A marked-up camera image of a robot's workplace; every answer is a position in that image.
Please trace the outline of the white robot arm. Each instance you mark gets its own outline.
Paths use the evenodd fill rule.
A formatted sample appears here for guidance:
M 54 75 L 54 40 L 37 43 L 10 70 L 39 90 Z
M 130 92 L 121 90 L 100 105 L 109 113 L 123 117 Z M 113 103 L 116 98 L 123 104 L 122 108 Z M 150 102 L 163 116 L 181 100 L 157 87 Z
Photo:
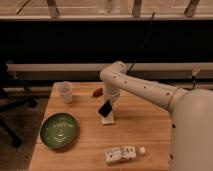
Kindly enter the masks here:
M 213 91 L 134 78 L 121 61 L 105 67 L 100 79 L 105 83 L 106 101 L 114 102 L 122 89 L 169 112 L 169 171 L 213 171 Z

